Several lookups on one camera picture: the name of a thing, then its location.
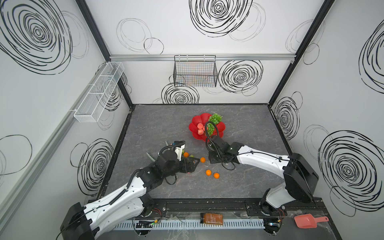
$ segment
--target pink plastic scoop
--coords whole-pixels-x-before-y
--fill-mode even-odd
[[[296,225],[299,228],[315,228],[318,222],[328,222],[328,217],[313,217],[312,214],[304,214],[295,217]]]

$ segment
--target white wall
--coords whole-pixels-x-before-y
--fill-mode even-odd
[[[0,209],[104,62],[75,1],[6,1],[2,13],[19,3],[21,26],[0,20]]]
[[[267,103],[289,63],[216,61],[216,87],[173,87],[172,61],[124,62],[124,72],[134,104]]]
[[[210,10],[206,14],[199,14],[208,3],[227,11],[207,7]],[[322,0],[87,1],[111,54],[160,54],[163,45],[166,54],[288,53],[285,42],[291,31],[314,19],[322,3]],[[212,27],[203,27],[197,19],[206,20]],[[308,28],[309,25],[303,27],[303,33]],[[152,39],[153,45],[147,40],[148,53],[144,49],[147,38],[156,38]]]
[[[0,209],[104,62],[74,0],[1,3],[10,16],[19,4],[21,25],[0,20]],[[98,123],[75,122],[0,239],[54,239],[68,208],[97,193],[127,113],[117,88]]]
[[[104,126],[77,121],[72,125],[0,240],[56,238],[69,207],[95,198],[128,110],[124,100],[114,111],[104,110]]]
[[[87,3],[111,54],[239,54],[296,53],[323,0],[92,0]],[[214,8],[202,13],[208,3],[214,3]],[[211,27],[203,26],[204,21]],[[231,63],[236,66],[236,72],[227,79],[222,74],[224,64],[217,62],[216,88],[196,84],[176,87],[172,89],[173,98],[178,100],[164,101],[161,92],[169,87],[166,85],[173,74],[173,62],[124,63],[135,104],[267,103],[289,61],[236,61]],[[255,67],[258,64],[263,66],[262,71]],[[262,73],[260,81],[249,74],[250,70]]]
[[[315,196],[348,240],[382,238],[383,8],[380,0],[336,1],[318,47],[273,106],[292,150],[319,174]]]

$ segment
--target red fruit bowl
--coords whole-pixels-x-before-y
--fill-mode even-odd
[[[199,123],[202,123],[204,126],[205,126],[205,123],[209,120],[209,117],[212,116],[211,114],[209,113],[203,113],[201,115],[197,115],[197,116],[194,116],[192,118],[192,122],[189,124],[189,130],[192,132],[192,135],[194,138],[196,138],[197,140],[202,140],[205,142],[205,139],[207,138],[207,136],[205,135],[205,132],[204,134],[202,135],[199,135],[197,133],[197,131],[199,130],[199,128],[197,127],[197,125]],[[224,135],[224,130],[225,130],[225,124],[223,122],[219,122],[217,125],[216,125],[217,129],[218,129],[218,134],[220,137],[223,137]],[[217,131],[214,130],[213,134],[212,135],[217,135]]]

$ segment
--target green grapes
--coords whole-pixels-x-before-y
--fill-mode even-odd
[[[209,121],[213,122],[214,124],[218,124],[219,122],[221,122],[222,118],[223,116],[220,116],[219,114],[215,113],[209,117]],[[207,129],[209,136],[211,136],[215,130],[215,127],[211,123],[209,123],[207,125]]]

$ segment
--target gray marble tabletop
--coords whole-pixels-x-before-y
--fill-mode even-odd
[[[150,192],[152,198],[257,198],[266,189],[283,182],[279,176],[250,165],[236,164],[233,171],[210,164],[205,142],[192,137],[188,129],[192,117],[218,113],[226,125],[223,139],[241,142],[254,149],[288,154],[266,105],[138,105],[134,110],[106,194],[125,184],[131,173],[145,167],[168,143],[185,140],[185,149],[194,157],[205,157],[193,173],[178,173],[174,185],[163,184]],[[210,169],[211,176],[205,171]],[[220,174],[219,179],[213,173]]]

